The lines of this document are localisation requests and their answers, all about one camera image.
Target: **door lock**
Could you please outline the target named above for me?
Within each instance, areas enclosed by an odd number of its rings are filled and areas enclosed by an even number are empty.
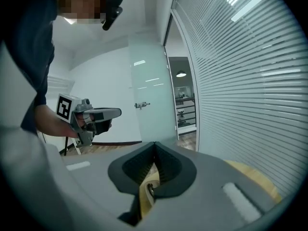
[[[142,110],[143,107],[150,105],[150,103],[147,102],[142,102],[142,103],[135,103],[135,108],[138,109],[140,108],[140,110]]]

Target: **lamp shade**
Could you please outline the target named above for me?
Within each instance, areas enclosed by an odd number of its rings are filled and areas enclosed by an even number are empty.
[[[177,73],[177,77],[184,77],[184,76],[186,76],[186,73],[182,70]]]

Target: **baseboard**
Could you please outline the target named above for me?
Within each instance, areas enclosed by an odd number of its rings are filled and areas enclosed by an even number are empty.
[[[130,142],[115,142],[115,143],[101,143],[101,142],[93,142],[92,145],[99,146],[120,146],[120,145],[135,145],[142,143],[142,141],[130,141]]]
[[[68,149],[71,149],[72,147],[74,147],[74,144],[70,144],[70,145],[67,147],[67,150],[68,150]],[[64,154],[64,150],[65,150],[65,149],[59,151],[59,153],[60,153],[61,155]]]
[[[185,134],[190,134],[190,133],[196,133],[196,132],[197,132],[197,131],[194,130],[194,131],[189,131],[189,132],[186,132],[186,133],[179,133],[179,136],[185,135]]]

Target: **glass door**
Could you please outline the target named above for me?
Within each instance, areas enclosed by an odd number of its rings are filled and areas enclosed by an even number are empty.
[[[164,47],[151,33],[132,34],[128,42],[141,139],[175,141],[174,97]]]

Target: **dark blue shirt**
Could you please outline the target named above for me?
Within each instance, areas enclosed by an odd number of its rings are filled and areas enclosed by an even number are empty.
[[[7,48],[37,95],[21,127],[36,133],[34,109],[46,104],[47,75],[54,58],[52,23],[57,17],[57,0],[18,0],[6,35]]]

